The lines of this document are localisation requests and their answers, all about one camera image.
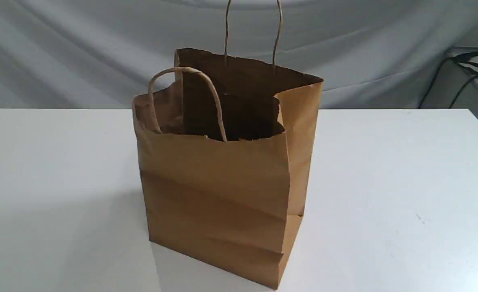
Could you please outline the grey draped backdrop cloth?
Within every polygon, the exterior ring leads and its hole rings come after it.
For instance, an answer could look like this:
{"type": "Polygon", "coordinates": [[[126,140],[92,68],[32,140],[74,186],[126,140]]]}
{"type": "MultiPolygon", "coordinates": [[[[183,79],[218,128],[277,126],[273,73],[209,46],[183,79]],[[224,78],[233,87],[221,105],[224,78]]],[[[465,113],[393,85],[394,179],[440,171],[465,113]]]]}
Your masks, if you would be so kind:
{"type": "MultiPolygon", "coordinates": [[[[478,0],[283,0],[276,63],[324,108],[415,107],[478,0]]],[[[224,51],[226,0],[0,0],[0,108],[129,108],[174,51],[224,51]]]]}

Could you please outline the brown paper shopping bag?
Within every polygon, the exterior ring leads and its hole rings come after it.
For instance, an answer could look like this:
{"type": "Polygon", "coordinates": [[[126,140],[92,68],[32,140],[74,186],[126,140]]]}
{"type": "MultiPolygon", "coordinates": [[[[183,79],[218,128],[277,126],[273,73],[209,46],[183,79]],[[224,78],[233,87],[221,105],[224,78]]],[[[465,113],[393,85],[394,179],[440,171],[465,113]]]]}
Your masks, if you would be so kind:
{"type": "Polygon", "coordinates": [[[278,289],[304,216],[323,79],[177,49],[133,99],[150,241],[278,289]]]}

